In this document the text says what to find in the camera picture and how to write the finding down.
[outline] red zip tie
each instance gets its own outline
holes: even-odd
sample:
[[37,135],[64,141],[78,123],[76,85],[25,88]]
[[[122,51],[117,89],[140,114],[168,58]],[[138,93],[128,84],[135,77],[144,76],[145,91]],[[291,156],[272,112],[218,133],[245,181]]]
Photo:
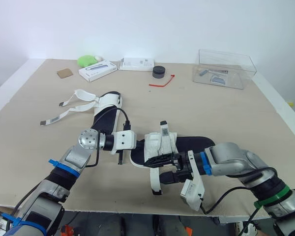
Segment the red zip tie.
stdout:
[[172,81],[173,77],[175,77],[175,75],[171,75],[171,79],[164,85],[152,85],[152,84],[149,84],[149,85],[154,87],[165,87],[167,84],[169,84],[170,81]]

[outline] blue ring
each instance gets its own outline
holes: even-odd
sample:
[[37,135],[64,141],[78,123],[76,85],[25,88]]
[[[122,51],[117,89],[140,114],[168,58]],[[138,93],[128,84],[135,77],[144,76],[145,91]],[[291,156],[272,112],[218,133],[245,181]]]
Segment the blue ring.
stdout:
[[44,234],[44,236],[47,235],[46,229],[44,227],[42,227],[41,225],[39,225],[39,224],[36,224],[34,222],[31,222],[31,221],[22,221],[22,219],[20,217],[15,218],[14,216],[9,215],[7,213],[2,213],[1,215],[4,218],[12,221],[13,222],[13,224],[12,224],[13,227],[16,227],[16,226],[19,226],[19,225],[29,225],[29,226],[33,226],[34,228],[39,229]]
[[204,151],[200,152],[200,156],[202,159],[203,169],[208,176],[212,175],[211,166],[207,162],[207,156]]
[[55,167],[58,167],[58,168],[63,169],[65,171],[68,171],[69,173],[73,174],[76,178],[78,178],[80,176],[79,172],[77,172],[76,170],[74,170],[62,163],[59,163],[58,161],[54,161],[54,160],[50,159],[48,162],[53,164],[53,166],[55,166]]

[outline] green sponge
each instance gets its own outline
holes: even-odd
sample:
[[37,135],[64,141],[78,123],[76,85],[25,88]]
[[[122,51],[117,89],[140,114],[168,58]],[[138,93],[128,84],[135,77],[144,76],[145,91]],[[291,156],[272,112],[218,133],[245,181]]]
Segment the green sponge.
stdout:
[[93,56],[90,56],[90,55],[85,55],[78,59],[78,65],[80,67],[87,67],[89,65],[93,65],[96,63],[98,63],[98,61]]

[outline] barcode label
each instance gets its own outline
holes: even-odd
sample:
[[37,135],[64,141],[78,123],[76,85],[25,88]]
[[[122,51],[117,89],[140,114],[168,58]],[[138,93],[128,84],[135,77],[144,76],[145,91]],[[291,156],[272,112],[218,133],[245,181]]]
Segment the barcode label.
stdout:
[[163,136],[168,136],[169,135],[168,128],[162,128],[162,133],[163,133]]

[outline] black roll of tape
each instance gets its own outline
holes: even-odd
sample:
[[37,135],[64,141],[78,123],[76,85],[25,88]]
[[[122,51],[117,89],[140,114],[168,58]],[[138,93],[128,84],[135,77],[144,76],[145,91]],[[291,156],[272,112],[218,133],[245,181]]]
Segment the black roll of tape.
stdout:
[[165,75],[165,67],[157,65],[153,67],[153,73],[152,73],[154,78],[161,79]]

